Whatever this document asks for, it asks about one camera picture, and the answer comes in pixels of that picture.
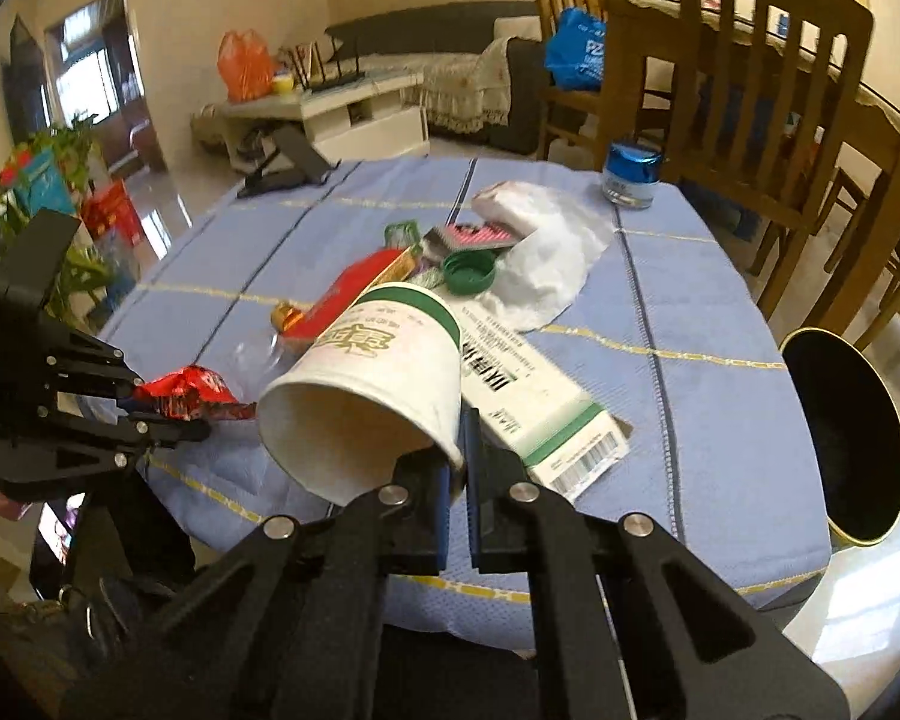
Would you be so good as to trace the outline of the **blue checked tablecloth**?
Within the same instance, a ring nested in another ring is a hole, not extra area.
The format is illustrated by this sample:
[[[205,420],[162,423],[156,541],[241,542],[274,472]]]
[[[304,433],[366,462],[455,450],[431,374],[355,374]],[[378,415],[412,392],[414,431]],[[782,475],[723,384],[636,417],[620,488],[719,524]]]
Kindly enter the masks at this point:
[[[532,338],[632,429],[580,509],[649,514],[756,610],[792,621],[831,559],[813,442],[763,314],[673,185],[621,210],[593,172],[427,156],[346,163],[322,187],[255,200],[227,193],[191,213],[103,338],[146,379],[194,363],[235,380],[235,348],[266,335],[276,302],[315,301],[390,224],[463,220],[500,181],[569,193],[613,231],[577,301]]]

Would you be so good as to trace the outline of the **blue plastic bag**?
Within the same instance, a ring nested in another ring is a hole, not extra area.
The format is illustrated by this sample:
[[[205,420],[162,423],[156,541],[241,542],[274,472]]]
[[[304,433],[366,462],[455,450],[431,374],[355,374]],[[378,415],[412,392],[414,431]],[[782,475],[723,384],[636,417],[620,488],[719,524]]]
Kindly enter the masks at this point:
[[[606,25],[582,8],[564,10],[546,43],[544,66],[562,91],[598,91],[603,83]]]

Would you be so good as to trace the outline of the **red snack wrapper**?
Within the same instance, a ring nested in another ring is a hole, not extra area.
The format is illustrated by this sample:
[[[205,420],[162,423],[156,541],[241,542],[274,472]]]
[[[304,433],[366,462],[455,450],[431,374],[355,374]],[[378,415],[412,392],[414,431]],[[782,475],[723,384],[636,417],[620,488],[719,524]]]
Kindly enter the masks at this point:
[[[256,416],[255,403],[240,401],[221,374],[196,364],[136,385],[131,401],[142,411],[178,421],[247,421]]]

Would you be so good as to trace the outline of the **blue lidded jar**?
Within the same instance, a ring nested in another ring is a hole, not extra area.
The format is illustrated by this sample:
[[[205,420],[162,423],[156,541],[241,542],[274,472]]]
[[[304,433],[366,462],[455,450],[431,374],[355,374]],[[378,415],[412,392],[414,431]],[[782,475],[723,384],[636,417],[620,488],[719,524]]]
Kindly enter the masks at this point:
[[[603,167],[603,195],[634,210],[649,208],[660,182],[663,153],[653,146],[613,142]]]

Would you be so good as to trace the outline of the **green bottle cap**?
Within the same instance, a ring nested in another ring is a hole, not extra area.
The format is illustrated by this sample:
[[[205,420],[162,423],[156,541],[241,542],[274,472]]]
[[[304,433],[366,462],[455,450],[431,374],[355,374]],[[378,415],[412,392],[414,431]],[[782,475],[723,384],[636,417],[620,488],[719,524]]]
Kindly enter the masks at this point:
[[[443,259],[442,277],[455,296],[477,296],[493,286],[496,255],[491,250],[459,250]]]

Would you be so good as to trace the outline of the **orange plastic bag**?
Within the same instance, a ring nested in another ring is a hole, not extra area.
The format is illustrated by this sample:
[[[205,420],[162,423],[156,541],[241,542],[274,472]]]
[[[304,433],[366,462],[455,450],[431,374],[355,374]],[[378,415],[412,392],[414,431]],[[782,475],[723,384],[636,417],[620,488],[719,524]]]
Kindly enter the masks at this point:
[[[274,62],[265,39],[253,29],[222,36],[217,71],[231,103],[248,103],[271,93]]]

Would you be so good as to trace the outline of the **black phone stand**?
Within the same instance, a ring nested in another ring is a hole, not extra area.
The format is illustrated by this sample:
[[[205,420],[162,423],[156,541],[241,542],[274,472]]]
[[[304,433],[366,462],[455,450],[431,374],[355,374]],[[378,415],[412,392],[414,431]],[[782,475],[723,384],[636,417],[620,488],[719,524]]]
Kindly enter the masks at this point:
[[[304,185],[325,185],[338,163],[330,163],[295,126],[284,125],[271,133],[274,151],[245,177],[239,199],[265,193],[289,192]]]

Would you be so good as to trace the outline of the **green potted plant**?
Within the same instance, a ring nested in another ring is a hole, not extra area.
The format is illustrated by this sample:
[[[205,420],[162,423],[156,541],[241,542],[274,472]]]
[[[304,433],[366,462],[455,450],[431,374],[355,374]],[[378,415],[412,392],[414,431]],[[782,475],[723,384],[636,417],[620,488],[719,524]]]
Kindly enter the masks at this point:
[[[94,188],[94,122],[79,114],[32,133],[0,171],[0,265],[22,268],[46,314],[86,332],[102,328],[118,296],[116,263],[80,217]]]

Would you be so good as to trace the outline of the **pink patterned packet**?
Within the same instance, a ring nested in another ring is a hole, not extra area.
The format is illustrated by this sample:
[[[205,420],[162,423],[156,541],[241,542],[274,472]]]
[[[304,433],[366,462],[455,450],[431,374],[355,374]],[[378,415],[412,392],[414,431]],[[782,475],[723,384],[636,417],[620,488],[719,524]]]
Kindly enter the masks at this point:
[[[458,252],[489,252],[497,257],[519,242],[515,234],[493,224],[442,224],[424,234],[421,247],[426,257],[441,262]]]

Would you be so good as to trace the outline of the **white green medicine box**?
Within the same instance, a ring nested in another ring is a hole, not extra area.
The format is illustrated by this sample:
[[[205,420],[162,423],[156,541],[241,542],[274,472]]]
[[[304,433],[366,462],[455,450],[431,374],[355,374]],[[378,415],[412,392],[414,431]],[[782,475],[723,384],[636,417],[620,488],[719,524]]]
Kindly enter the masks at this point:
[[[447,299],[461,332],[461,391],[528,476],[574,502],[629,453],[621,422],[474,299]]]

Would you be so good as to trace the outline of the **far wooden chair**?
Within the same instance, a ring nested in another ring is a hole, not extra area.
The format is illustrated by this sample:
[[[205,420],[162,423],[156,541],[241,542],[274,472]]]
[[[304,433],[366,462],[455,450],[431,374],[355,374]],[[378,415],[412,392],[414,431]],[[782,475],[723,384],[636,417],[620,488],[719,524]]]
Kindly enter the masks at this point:
[[[536,157],[548,158],[556,138],[583,146],[587,138],[556,119],[556,110],[596,114],[603,83],[606,13],[603,0],[535,0],[544,50]]]

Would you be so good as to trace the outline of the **white coffee table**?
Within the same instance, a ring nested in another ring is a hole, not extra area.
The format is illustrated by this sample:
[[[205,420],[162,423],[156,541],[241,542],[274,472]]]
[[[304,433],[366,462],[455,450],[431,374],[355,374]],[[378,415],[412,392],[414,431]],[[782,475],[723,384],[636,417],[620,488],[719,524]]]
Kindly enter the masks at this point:
[[[413,103],[418,71],[375,70],[328,91],[270,94],[251,103],[208,104],[191,117],[198,143],[221,145],[235,171],[248,174],[276,153],[276,132],[294,128],[330,163],[390,160],[430,153],[424,107]]]

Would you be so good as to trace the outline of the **green gum pack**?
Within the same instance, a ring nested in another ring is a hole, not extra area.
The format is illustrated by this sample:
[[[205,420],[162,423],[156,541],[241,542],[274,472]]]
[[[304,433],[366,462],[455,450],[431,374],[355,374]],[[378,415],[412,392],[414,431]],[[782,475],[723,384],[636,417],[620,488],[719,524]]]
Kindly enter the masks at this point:
[[[421,245],[421,233],[414,220],[403,220],[385,226],[386,249],[418,250]]]

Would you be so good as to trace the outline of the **red cigarette box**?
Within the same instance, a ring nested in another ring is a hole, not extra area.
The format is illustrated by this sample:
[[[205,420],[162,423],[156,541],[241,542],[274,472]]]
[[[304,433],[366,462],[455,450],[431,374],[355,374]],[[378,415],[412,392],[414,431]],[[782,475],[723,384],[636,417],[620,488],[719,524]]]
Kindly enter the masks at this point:
[[[307,310],[279,302],[271,310],[271,327],[294,348],[310,346],[367,289],[403,281],[416,270],[419,255],[408,249],[382,249],[351,263]]]

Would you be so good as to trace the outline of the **dark sofa with lace cover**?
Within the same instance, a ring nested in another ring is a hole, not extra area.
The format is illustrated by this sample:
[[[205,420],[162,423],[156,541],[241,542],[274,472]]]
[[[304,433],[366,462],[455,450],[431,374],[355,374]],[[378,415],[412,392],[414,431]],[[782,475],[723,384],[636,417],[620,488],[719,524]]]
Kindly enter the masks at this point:
[[[336,23],[325,34],[341,64],[420,73],[406,99],[443,135],[535,153],[546,73],[532,2],[407,8]]]

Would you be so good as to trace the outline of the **clear plastic wrapper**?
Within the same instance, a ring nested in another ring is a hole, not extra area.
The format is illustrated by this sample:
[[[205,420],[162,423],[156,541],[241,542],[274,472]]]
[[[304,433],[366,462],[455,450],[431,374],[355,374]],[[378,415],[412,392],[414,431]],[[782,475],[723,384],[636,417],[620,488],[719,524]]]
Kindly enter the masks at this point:
[[[224,379],[244,403],[258,400],[266,387],[294,366],[299,355],[286,340],[265,330],[240,340],[224,359]]]

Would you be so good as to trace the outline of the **white paper cup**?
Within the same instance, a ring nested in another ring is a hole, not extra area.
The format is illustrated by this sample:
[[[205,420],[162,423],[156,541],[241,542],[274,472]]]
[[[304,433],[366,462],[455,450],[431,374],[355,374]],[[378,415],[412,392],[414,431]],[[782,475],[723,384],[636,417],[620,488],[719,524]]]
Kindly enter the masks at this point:
[[[434,447],[461,488],[461,328],[429,289],[364,291],[256,402],[261,444],[290,479],[346,505]]]

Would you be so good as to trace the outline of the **wooden dining table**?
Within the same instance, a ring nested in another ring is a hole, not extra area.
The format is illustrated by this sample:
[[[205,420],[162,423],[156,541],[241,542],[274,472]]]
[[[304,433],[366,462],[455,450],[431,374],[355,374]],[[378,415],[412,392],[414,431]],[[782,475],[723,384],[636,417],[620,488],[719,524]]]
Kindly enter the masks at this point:
[[[647,109],[645,62],[674,62],[678,55],[679,5],[673,0],[601,0],[606,20],[605,70],[593,149],[603,161],[610,143],[640,130],[663,130],[666,109]],[[816,299],[809,325],[842,333],[862,309],[900,238],[900,112],[862,85],[847,117],[842,143],[880,170],[862,217],[848,234],[847,250]]]

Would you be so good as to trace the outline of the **near wooden chair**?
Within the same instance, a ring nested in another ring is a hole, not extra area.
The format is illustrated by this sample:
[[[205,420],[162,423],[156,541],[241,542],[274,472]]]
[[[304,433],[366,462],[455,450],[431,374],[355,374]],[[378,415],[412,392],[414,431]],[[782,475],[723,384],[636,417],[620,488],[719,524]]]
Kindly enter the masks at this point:
[[[855,0],[679,0],[674,62],[645,62],[666,109],[663,181],[717,193],[774,227],[758,307],[772,316],[820,217],[862,86],[873,16]]]

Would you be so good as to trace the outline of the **white plastic bag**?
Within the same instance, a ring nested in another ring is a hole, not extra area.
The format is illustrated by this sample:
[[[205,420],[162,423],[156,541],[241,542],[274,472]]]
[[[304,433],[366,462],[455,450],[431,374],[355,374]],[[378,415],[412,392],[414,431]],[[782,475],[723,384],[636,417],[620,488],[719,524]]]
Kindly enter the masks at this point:
[[[482,221],[512,232],[517,243],[494,265],[479,304],[515,332],[533,332],[575,301],[614,239],[608,211],[566,190],[507,181],[476,193]]]

